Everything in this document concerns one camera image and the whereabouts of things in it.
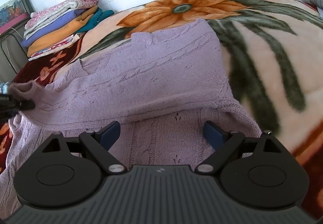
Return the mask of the lilac knitted sweater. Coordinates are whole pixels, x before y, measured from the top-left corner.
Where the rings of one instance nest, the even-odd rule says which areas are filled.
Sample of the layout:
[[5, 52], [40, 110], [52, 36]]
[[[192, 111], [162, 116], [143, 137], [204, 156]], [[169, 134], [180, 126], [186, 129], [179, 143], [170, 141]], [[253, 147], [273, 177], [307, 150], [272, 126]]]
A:
[[190, 165], [212, 154], [202, 135], [212, 121], [250, 137], [257, 123], [233, 97], [219, 39], [202, 19], [130, 41], [90, 60], [78, 60], [46, 86], [12, 83], [8, 91], [35, 108], [9, 120], [13, 134], [1, 173], [1, 217], [20, 206], [14, 175], [53, 132], [76, 137], [117, 121], [111, 154], [126, 166]]

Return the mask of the purple folded garment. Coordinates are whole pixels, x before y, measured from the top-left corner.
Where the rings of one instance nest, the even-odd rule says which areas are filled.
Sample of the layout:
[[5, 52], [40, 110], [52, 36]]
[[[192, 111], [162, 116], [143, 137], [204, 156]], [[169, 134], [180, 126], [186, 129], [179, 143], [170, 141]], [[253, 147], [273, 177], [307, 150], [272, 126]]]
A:
[[22, 47], [29, 47], [35, 40], [39, 39], [40, 37], [53, 32], [63, 26], [65, 26], [67, 23], [75, 19], [77, 16], [81, 15], [82, 12], [84, 12], [84, 9], [78, 9], [70, 11], [59, 18], [57, 18], [55, 21], [53, 21], [50, 24], [47, 24], [41, 28], [39, 28], [37, 31], [33, 32], [31, 35], [27, 35], [26, 38], [24, 38], [21, 41]]

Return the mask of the pink box lid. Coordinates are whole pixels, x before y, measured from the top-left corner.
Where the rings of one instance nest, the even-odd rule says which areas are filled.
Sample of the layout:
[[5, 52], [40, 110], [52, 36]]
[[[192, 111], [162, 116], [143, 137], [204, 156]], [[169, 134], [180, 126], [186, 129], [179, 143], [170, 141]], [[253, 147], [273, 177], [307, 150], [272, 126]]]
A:
[[22, 21], [25, 21], [29, 18], [28, 13], [20, 14], [17, 17], [11, 18], [10, 16], [1, 13], [1, 28], [0, 28], [0, 34], [4, 34], [9, 30], [11, 27], [15, 27], [17, 24], [21, 23]]

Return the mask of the white patterned folded garment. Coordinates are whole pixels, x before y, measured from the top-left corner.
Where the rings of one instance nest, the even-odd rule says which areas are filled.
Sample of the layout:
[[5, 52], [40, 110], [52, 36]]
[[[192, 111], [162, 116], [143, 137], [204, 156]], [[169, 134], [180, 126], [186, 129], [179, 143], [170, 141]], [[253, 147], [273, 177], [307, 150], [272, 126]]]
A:
[[80, 40], [85, 35], [85, 32], [72, 34], [69, 37], [65, 38], [64, 40], [52, 45], [51, 47], [48, 47], [46, 49], [42, 49], [40, 51], [37, 51], [31, 55], [31, 57], [28, 59], [29, 61], [38, 59], [40, 57], [44, 57], [53, 53], [57, 53], [58, 51], [68, 48], [75, 44], [78, 40]]

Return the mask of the clear plastic storage box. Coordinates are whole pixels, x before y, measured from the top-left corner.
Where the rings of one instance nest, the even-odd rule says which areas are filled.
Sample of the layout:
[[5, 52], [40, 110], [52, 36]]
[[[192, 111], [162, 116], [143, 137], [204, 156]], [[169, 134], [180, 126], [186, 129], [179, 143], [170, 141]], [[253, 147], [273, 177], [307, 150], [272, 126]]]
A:
[[1, 5], [0, 11], [0, 27], [3, 27], [5, 24], [8, 24], [15, 18], [26, 12], [25, 7], [21, 0], [10, 0], [5, 4]]

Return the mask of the orange folded garment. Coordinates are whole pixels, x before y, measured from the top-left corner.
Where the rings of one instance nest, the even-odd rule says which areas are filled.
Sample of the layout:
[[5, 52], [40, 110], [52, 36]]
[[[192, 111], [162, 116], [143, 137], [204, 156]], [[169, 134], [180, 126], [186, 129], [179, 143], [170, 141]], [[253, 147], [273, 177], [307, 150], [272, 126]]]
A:
[[75, 19], [71, 20], [65, 26], [58, 28], [55, 31], [49, 32], [44, 36], [41, 36], [37, 40], [35, 40], [29, 47], [27, 51], [27, 56], [31, 57], [32, 54], [51, 47], [52, 45], [60, 42], [61, 40], [67, 38], [72, 35], [80, 28], [82, 28], [89, 19], [94, 15], [97, 10], [97, 6], [93, 6], [88, 10], [82, 12], [81, 15], [77, 16]]

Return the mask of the floral fleece blanket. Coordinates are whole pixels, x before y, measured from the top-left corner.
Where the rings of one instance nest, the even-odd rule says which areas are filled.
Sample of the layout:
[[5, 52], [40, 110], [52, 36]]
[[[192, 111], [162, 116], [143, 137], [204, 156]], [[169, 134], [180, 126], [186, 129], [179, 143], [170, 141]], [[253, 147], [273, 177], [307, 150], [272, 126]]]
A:
[[271, 130], [309, 175], [302, 208], [322, 216], [322, 20], [294, 0], [156, 0], [117, 13], [77, 43], [25, 64], [17, 83], [47, 85], [78, 59], [124, 43], [135, 32], [205, 19], [216, 32], [234, 97]]

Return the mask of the cream fleece folded garment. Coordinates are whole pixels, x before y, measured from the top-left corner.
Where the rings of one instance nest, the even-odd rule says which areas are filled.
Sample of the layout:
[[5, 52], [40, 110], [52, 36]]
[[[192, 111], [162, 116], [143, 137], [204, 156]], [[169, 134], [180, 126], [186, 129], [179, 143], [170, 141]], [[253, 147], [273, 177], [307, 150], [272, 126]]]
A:
[[33, 32], [37, 31], [39, 28], [52, 23], [67, 12], [76, 9], [90, 8], [94, 4], [95, 3], [89, 3], [84, 0], [66, 0], [47, 10], [33, 12], [31, 19], [25, 25], [24, 38], [26, 38], [27, 35], [33, 34]]

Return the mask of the teal folded garment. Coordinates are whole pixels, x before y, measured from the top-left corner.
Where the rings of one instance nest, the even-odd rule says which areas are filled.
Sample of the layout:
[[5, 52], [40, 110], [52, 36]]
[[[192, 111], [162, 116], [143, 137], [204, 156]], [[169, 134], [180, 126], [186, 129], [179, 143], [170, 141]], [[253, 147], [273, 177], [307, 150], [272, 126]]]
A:
[[92, 30], [94, 27], [96, 27], [101, 21], [104, 19], [107, 19], [108, 17], [112, 16], [114, 14], [113, 10], [106, 10], [103, 11], [101, 8], [98, 8], [94, 15], [88, 20], [88, 22], [81, 27], [79, 30], [77, 30], [75, 33], [84, 33]]

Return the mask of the pink floral folded garment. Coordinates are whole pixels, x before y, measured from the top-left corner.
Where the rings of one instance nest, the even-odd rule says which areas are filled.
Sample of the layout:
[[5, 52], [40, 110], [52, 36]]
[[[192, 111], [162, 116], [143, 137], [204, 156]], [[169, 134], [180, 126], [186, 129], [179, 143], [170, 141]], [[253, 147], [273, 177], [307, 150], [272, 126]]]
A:
[[50, 24], [65, 12], [77, 9], [87, 9], [97, 5], [98, 0], [65, 0], [46, 10], [33, 12], [31, 19], [25, 25], [27, 33], [39, 28], [41, 24]]

